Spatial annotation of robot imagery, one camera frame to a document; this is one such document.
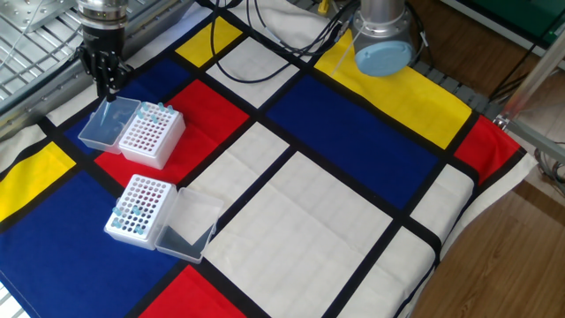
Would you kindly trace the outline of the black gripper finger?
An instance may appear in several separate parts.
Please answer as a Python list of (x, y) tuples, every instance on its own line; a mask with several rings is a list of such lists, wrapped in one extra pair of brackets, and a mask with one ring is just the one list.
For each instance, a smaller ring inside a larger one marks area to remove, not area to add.
[(107, 80), (107, 101), (114, 102), (117, 93), (126, 86), (132, 68), (125, 64), (120, 56), (112, 53), (106, 60), (105, 75)]
[(79, 60), (87, 75), (95, 82), (100, 98), (109, 100), (109, 74), (106, 56), (102, 52), (90, 51), (86, 46), (78, 47)]

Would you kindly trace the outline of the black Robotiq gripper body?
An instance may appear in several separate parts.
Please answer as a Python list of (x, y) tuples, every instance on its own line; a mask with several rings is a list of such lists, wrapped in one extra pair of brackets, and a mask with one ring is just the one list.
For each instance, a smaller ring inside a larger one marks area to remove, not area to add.
[(83, 44), (81, 45), (81, 56), (90, 57), (97, 53), (115, 53), (118, 57), (123, 56), (125, 42), (125, 29), (98, 29), (83, 26)]

